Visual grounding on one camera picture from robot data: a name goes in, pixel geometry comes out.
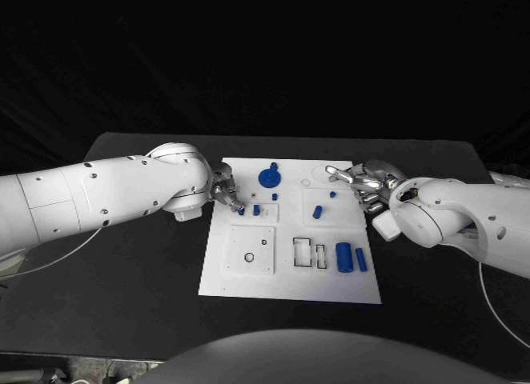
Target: black table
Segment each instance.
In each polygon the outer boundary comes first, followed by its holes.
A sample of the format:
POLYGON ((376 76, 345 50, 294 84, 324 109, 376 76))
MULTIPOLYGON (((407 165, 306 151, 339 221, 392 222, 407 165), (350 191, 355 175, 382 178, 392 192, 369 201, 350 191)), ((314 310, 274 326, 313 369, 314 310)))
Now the black table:
MULTIPOLYGON (((392 162, 408 177, 490 183, 466 142, 102 134, 86 160, 144 154, 166 142, 222 157, 392 162)), ((63 262, 20 278, 0 305, 0 351, 166 360, 233 334, 320 328, 373 334, 530 378, 530 350, 508 336, 480 292, 477 263, 459 250, 385 242, 368 226, 382 305, 197 296, 212 205, 177 222, 154 215, 103 229, 63 262)), ((27 270, 90 234, 40 245, 27 270)), ((530 281, 485 267, 500 317, 530 342, 530 281)))

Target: blue object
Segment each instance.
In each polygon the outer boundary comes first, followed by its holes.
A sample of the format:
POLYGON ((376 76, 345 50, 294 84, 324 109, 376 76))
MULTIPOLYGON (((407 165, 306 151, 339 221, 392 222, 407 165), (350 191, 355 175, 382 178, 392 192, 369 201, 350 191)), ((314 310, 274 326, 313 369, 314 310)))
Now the blue object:
POLYGON ((336 270, 343 274, 353 271, 353 257, 350 254, 350 244, 339 242, 336 244, 336 270))
POLYGON ((269 169, 258 174, 258 182, 264 188, 274 188, 278 186, 280 181, 281 175, 278 174, 278 165, 272 162, 272 164, 269 164, 269 169))
POLYGON ((321 215, 321 206, 316 206, 316 208, 313 209, 313 218, 319 218, 320 215, 321 215))
POLYGON ((353 252, 356 253, 356 261, 359 262, 359 271, 366 272, 368 268, 365 267, 365 255, 362 254, 362 249, 356 248, 353 252))

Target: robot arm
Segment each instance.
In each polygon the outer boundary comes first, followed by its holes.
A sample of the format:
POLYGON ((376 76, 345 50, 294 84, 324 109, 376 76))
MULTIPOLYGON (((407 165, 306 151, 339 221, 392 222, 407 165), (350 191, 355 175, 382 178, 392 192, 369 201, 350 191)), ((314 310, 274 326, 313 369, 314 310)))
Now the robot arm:
MULTIPOLYGON (((229 169, 217 164, 220 170, 229 169)), ((177 221, 202 205, 236 200, 230 169, 213 171, 193 146, 170 143, 147 156, 109 158, 0 177, 0 261, 41 242, 166 210, 177 221)))
POLYGON ((350 185, 386 241, 402 233, 418 245, 459 248, 479 262, 530 278, 530 190, 454 179, 412 178, 379 161, 326 167, 350 185))

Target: black curtain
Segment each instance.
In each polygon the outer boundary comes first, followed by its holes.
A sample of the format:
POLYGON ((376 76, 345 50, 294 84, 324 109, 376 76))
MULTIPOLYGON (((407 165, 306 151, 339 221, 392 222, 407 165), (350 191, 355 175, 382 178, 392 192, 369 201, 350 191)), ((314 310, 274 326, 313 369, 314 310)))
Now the black curtain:
POLYGON ((0 12, 0 174, 106 131, 463 140, 530 169, 530 2, 242 14, 0 12))

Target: white board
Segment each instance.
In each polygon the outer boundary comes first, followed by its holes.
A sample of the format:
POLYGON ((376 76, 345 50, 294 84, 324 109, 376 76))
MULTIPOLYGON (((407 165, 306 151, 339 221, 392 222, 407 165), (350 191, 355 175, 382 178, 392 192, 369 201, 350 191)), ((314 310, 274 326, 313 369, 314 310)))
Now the white board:
POLYGON ((223 158, 222 161, 233 169, 238 198, 246 208, 245 215, 239 216, 215 202, 199 294, 381 304, 365 213, 347 185, 329 182, 324 172, 326 165, 346 169, 352 163, 261 158, 223 158), (281 183, 268 189, 258 183, 258 174, 271 162, 278 164, 281 183), (252 215, 255 204, 262 216, 252 215), (317 205, 323 210, 314 219, 317 205), (310 253, 307 248, 298 248, 298 252, 303 250, 304 265, 310 258, 310 266, 295 266, 294 238, 308 239, 310 253), (347 274, 336 269, 339 242, 347 242, 352 247, 353 272, 347 274), (317 245, 323 245, 324 269, 319 268, 321 247, 317 253, 317 245), (359 272, 355 248, 363 251, 366 272, 359 272))

